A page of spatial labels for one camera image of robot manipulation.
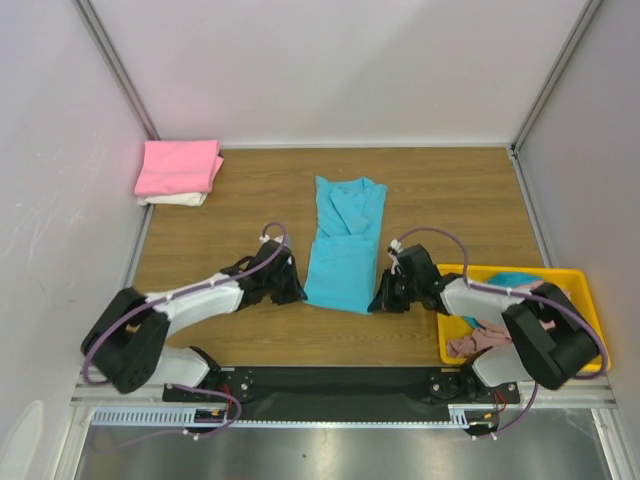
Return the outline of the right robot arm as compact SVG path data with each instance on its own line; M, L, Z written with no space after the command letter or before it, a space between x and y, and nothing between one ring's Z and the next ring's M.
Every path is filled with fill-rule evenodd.
M511 343L484 348L471 370L460 377L463 395L481 402L497 385L532 380L548 390L560 389L589 362L608 357L601 337L560 287L544 282L534 289L500 287L460 274L443 275L421 245L408 248L397 240L387 249L392 266L383 272L371 313L404 313L419 303L427 311L484 320L508 333Z

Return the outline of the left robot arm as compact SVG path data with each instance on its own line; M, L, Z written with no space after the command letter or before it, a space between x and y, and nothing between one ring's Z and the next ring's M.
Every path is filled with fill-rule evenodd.
M81 344L82 374L95 367L121 394L151 383L183 385L199 400L214 397L223 384L219 364L200 347L169 347L166 341L265 298L278 306L305 300L288 237L264 235L260 242L255 255L199 283L160 293L118 291Z

